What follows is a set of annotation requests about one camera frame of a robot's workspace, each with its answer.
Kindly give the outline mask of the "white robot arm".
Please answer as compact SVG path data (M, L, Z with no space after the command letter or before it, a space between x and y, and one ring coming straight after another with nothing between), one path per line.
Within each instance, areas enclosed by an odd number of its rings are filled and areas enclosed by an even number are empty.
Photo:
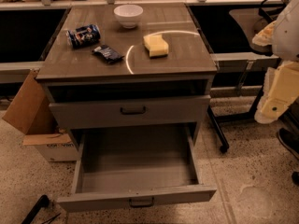
M267 70L263 96L254 115L258 123L267 124L278 120L299 97L299 0L291 0L252 42L262 47L271 45L273 54L282 59L277 69Z

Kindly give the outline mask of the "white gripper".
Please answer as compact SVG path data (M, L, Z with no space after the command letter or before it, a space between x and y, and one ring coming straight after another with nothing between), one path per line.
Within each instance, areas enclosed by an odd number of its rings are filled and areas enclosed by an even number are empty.
M269 68L264 77L263 96L254 119L268 124L278 118L299 97L299 0L291 2L276 21L266 25L252 38L258 46L272 44L275 55L283 60L277 69Z

